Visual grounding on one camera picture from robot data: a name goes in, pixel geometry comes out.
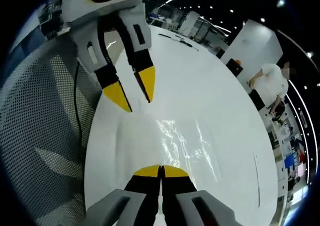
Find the office desk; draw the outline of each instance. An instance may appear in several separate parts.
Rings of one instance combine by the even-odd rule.
[[[125,52],[116,63],[133,112],[105,96],[97,106],[87,145],[88,208],[124,188],[145,166],[170,164],[190,175],[235,211],[243,225],[268,225],[277,206],[277,171],[264,124],[238,80],[206,48],[199,52],[158,36],[151,26],[156,68],[153,101],[140,90]]]

